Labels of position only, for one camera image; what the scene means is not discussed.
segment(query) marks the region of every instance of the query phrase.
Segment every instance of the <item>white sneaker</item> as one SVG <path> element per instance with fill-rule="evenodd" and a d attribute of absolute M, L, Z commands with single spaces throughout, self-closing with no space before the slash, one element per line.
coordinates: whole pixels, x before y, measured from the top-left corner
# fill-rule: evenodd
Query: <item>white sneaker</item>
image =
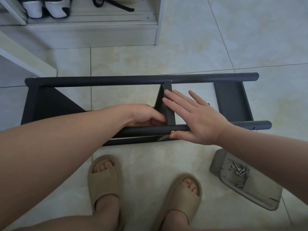
<path fill-rule="evenodd" d="M 50 15 L 54 18 L 65 18 L 70 15 L 72 0 L 43 0 Z"/>
<path fill-rule="evenodd" d="M 21 0 L 21 2 L 30 18 L 44 18 L 49 15 L 43 0 Z"/>

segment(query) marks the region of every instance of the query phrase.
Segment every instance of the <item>black metal frame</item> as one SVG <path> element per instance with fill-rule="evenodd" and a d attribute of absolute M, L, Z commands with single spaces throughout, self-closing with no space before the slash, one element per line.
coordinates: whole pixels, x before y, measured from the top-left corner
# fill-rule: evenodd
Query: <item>black metal frame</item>
<path fill-rule="evenodd" d="M 166 116 L 167 125 L 125 127 L 104 146 L 170 141 L 174 140 L 168 137 L 171 131 L 188 131 L 189 128 L 175 124 L 174 112 L 162 102 L 164 90 L 172 91 L 172 84 L 176 83 L 213 82 L 219 111 L 228 121 L 249 130 L 270 129 L 270 121 L 253 120 L 243 85 L 243 81 L 256 81 L 258 78 L 258 73 L 26 78 L 25 84 L 29 90 L 21 124 L 86 112 L 55 87 L 160 84 L 154 108 Z"/>

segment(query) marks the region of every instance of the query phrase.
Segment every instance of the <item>slide sandal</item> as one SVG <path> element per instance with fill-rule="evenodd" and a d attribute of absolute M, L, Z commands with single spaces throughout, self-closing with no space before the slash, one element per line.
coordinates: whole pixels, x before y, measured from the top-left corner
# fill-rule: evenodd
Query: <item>slide sandal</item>
<path fill-rule="evenodd" d="M 104 171 L 94 173 L 97 165 L 111 161 L 113 166 Z M 93 214 L 96 213 L 96 201 L 107 194 L 114 194 L 119 198 L 120 203 L 120 220 L 117 231 L 124 229 L 123 219 L 123 184 L 122 184 L 122 170 L 118 159 L 113 155 L 103 155 L 91 164 L 88 171 L 88 188 L 90 194 L 90 201 L 92 205 Z"/>
<path fill-rule="evenodd" d="M 193 193 L 182 181 L 189 178 L 197 187 L 198 195 Z M 170 210 L 183 212 L 188 220 L 188 224 L 195 216 L 202 199 L 202 187 L 199 180 L 192 174 L 185 173 L 177 177 L 169 190 L 165 202 L 160 209 L 158 216 L 152 226 L 152 231 L 158 231 L 161 227 L 166 214 Z"/>

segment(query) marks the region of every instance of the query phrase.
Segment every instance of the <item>forearm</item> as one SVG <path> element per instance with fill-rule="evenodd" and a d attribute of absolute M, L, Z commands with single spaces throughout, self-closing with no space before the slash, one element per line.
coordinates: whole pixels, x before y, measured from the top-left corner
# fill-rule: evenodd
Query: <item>forearm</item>
<path fill-rule="evenodd" d="M 229 126 L 217 145 L 308 204 L 308 142 Z"/>
<path fill-rule="evenodd" d="M 17 218 L 31 208 L 17 211 L 20 204 L 41 201 L 129 121 L 125 109 L 113 106 L 0 132 L 0 217 Z"/>

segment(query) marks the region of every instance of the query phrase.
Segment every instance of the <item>person's right hand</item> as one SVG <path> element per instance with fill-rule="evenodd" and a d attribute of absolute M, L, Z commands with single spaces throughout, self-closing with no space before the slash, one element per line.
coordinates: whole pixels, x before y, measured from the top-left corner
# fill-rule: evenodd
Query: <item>person's right hand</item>
<path fill-rule="evenodd" d="M 194 100 L 173 90 L 165 90 L 163 102 L 187 123 L 190 131 L 175 131 L 170 138 L 186 140 L 203 145 L 216 144 L 223 130 L 232 125 L 227 119 L 207 104 L 201 97 L 189 91 Z"/>

